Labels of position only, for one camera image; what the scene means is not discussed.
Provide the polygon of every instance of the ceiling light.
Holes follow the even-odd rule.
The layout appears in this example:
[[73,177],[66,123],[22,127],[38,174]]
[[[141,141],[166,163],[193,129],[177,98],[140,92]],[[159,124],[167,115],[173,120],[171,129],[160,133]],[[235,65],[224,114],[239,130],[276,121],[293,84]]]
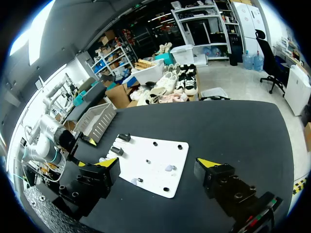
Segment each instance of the ceiling light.
[[20,35],[13,43],[10,51],[10,56],[23,47],[27,41],[29,36],[29,30],[25,31],[22,35]]
[[171,19],[168,19],[168,20],[165,20],[165,21],[163,21],[163,22],[161,22],[161,23],[165,23],[165,22],[168,22],[168,21],[173,21],[174,19],[173,18],[171,18]]
[[170,15],[170,14],[171,14],[171,13],[168,13],[168,14],[165,14],[165,15],[162,15],[162,16],[155,17],[155,18],[151,19],[151,21],[154,21],[154,20],[157,19],[157,18],[161,18],[161,17],[164,17],[164,16],[168,16],[168,15]]
[[50,1],[34,18],[29,31],[29,64],[32,65],[40,57],[41,38],[45,23],[55,0]]

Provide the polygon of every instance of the white wall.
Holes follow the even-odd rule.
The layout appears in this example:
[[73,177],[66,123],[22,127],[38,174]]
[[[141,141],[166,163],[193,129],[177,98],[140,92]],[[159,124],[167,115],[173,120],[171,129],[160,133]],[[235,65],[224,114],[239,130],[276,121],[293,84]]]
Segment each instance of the white wall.
[[287,25],[283,18],[278,14],[277,10],[265,0],[254,0],[255,6],[259,8],[261,14],[264,14],[266,19],[265,27],[268,27],[267,38],[271,46],[275,46],[281,37],[287,38]]

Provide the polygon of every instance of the white refrigerator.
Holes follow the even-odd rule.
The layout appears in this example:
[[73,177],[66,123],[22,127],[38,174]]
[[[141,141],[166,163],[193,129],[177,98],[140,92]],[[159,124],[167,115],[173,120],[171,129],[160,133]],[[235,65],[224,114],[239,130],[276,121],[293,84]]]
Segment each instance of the white refrigerator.
[[259,51],[259,54],[263,56],[255,35],[256,29],[266,34],[259,9],[255,6],[239,2],[233,2],[232,5],[242,30],[245,51],[248,50],[248,53],[253,55]]

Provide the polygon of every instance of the teal box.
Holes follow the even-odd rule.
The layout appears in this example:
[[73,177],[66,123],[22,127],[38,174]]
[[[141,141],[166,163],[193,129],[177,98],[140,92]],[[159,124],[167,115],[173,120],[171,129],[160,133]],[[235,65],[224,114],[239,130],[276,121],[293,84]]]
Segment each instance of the teal box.
[[155,56],[155,60],[164,59],[164,63],[168,66],[174,63],[173,55],[169,52]]

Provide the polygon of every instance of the white bin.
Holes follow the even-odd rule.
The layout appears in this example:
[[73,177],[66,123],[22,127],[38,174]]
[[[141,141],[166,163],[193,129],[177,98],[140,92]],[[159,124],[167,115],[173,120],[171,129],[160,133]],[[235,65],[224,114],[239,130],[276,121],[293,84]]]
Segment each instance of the white bin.
[[83,132],[98,143],[115,115],[111,103],[91,107],[83,114],[73,131]]
[[178,46],[171,50],[171,54],[173,54],[176,62],[181,65],[194,64],[192,49],[193,45]]
[[164,59],[153,61],[156,65],[137,72],[132,72],[132,75],[137,81],[144,85],[146,82],[156,83],[163,76]]

